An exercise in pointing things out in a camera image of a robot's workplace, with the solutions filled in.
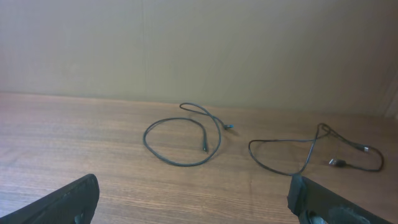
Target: beige wall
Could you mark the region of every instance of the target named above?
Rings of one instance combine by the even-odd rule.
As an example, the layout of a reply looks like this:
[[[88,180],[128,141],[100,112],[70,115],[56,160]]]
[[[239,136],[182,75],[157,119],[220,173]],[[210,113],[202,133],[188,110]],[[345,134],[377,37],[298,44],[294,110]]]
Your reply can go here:
[[[0,0],[0,91],[381,115],[398,1]]]

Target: wood grain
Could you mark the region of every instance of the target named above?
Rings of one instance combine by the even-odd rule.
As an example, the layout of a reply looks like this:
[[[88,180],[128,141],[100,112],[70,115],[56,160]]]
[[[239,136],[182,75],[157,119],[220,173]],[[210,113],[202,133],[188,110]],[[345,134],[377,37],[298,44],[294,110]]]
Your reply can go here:
[[[59,96],[0,94],[0,216],[69,182],[94,173],[100,200],[93,223],[298,223],[287,208],[290,177],[259,167],[251,139],[312,138],[324,122],[350,140],[371,144],[386,157],[381,173],[328,166],[331,157],[376,167],[333,139],[319,141],[303,173],[359,206],[398,223],[398,123],[369,116],[206,107],[233,131],[223,131],[219,152],[196,167],[170,166],[142,144],[154,121],[191,116],[217,142],[209,118],[175,104]],[[148,143],[179,162],[199,161],[198,126],[171,121],[152,130]],[[297,169],[309,144],[261,144],[254,153],[278,169]]]

